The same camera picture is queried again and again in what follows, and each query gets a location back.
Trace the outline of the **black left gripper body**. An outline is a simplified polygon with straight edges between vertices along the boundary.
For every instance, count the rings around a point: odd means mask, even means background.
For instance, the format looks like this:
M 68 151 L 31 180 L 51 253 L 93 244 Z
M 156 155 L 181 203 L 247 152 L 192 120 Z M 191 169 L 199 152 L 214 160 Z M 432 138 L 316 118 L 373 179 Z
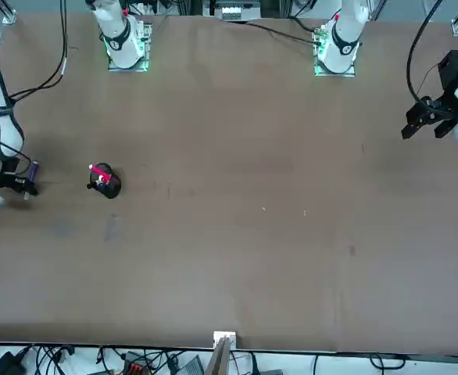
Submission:
M 442 85 L 439 97 L 439 108 L 458 116 L 458 99 L 455 90 L 458 88 L 458 50 L 451 50 L 438 64 L 438 72 Z

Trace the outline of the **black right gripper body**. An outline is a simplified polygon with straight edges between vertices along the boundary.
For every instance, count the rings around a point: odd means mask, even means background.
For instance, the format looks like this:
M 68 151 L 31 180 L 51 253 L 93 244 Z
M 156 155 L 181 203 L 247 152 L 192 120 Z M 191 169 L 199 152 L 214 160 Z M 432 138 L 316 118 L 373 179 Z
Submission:
M 0 187 L 8 188 L 16 193 L 28 193 L 30 189 L 30 180 L 15 174 L 3 173 L 0 176 Z

